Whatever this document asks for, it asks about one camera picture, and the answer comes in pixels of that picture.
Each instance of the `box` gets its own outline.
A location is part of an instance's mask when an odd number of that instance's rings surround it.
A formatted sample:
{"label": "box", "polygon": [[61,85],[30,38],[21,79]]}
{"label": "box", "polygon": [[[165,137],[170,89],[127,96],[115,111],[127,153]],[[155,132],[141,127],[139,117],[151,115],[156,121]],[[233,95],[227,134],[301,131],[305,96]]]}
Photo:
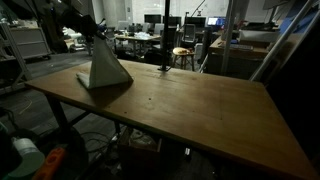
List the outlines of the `box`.
{"label": "box", "polygon": [[128,179],[149,179],[156,173],[160,164],[161,138],[154,138],[157,148],[144,149],[129,145],[129,138],[133,132],[127,127],[118,140],[118,154],[121,169],[125,178]]}
{"label": "box", "polygon": [[280,31],[253,31],[239,30],[239,40],[257,41],[257,42],[276,42],[279,38]]}

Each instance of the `white object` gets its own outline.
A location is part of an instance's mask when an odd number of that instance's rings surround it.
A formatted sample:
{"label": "white object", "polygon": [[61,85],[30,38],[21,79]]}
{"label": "white object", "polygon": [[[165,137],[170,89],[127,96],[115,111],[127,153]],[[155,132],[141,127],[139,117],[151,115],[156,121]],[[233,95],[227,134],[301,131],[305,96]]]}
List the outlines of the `white object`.
{"label": "white object", "polygon": [[280,31],[252,31],[240,30],[239,40],[257,41],[257,42],[276,42],[280,35]]}
{"label": "white object", "polygon": [[8,174],[10,177],[19,178],[27,176],[38,170],[44,163],[44,154],[38,150],[30,139],[22,138],[15,140],[13,145],[22,157],[22,162],[18,168]]}
{"label": "white object", "polygon": [[133,81],[105,40],[95,36],[93,51],[90,75],[77,73],[77,77],[87,89]]}
{"label": "white object", "polygon": [[161,31],[164,29],[164,24],[163,23],[156,23],[154,25],[154,32],[153,34],[161,34]]}
{"label": "white object", "polygon": [[134,33],[134,37],[138,39],[148,39],[150,37],[150,34],[145,32],[138,32],[138,33]]}
{"label": "white object", "polygon": [[197,60],[199,60],[201,58],[202,46],[203,46],[202,43],[197,43],[194,46],[194,57],[193,57],[193,59],[195,61],[197,61]]}
{"label": "white object", "polygon": [[34,20],[18,20],[18,23],[22,27],[27,27],[27,28],[38,28],[38,23],[37,21]]}

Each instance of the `wooden table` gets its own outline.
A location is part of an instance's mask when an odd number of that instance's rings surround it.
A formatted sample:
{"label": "wooden table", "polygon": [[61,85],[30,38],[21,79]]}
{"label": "wooden table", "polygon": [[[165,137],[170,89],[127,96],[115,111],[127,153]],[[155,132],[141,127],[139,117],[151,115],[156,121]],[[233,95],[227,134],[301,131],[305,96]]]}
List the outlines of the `wooden table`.
{"label": "wooden table", "polygon": [[[222,55],[224,53],[224,48],[220,46],[221,43],[225,43],[225,41],[222,41],[220,36],[210,45],[209,51]],[[243,59],[263,60],[268,53],[269,51],[265,47],[253,46],[252,51],[230,48],[229,56]]]}
{"label": "wooden table", "polygon": [[263,84],[120,60],[132,84],[85,89],[90,62],[26,82],[62,128],[60,102],[285,179],[318,179]]}
{"label": "wooden table", "polygon": [[161,36],[158,35],[158,34],[154,34],[152,36],[148,36],[148,37],[145,37],[145,38],[139,38],[139,37],[135,37],[135,36],[125,36],[125,35],[118,35],[118,34],[115,34],[115,37],[116,39],[119,39],[119,40],[128,40],[128,41],[131,41],[132,42],[132,45],[133,45],[133,55],[136,56],[137,55],[137,52],[136,52],[136,41],[139,41],[139,42],[147,42],[147,41],[153,41],[153,40],[156,40],[156,39],[160,39]]}

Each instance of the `black pole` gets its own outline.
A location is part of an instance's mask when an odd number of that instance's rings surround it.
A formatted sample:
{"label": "black pole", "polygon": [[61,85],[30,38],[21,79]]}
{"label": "black pole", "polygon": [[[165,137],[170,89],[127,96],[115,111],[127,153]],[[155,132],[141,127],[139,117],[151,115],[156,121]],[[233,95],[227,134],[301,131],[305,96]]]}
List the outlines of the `black pole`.
{"label": "black pole", "polygon": [[187,28],[186,28],[186,24],[188,24],[187,22],[187,16],[188,16],[189,12],[186,12],[186,15],[184,16],[184,25],[183,25],[183,41],[186,40],[186,34],[187,34]]}
{"label": "black pole", "polygon": [[162,32],[162,66],[161,71],[168,71],[170,67],[167,67],[168,62],[168,20],[169,20],[170,0],[166,0],[165,14],[164,14],[164,29]]}

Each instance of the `gray pyramid object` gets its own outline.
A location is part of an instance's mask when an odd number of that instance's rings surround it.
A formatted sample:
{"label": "gray pyramid object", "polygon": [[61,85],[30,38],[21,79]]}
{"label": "gray pyramid object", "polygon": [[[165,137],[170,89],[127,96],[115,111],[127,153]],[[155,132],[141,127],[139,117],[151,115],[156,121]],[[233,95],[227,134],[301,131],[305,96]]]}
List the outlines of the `gray pyramid object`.
{"label": "gray pyramid object", "polygon": [[133,81],[106,41],[96,36],[90,75],[78,72],[77,77],[87,89]]}

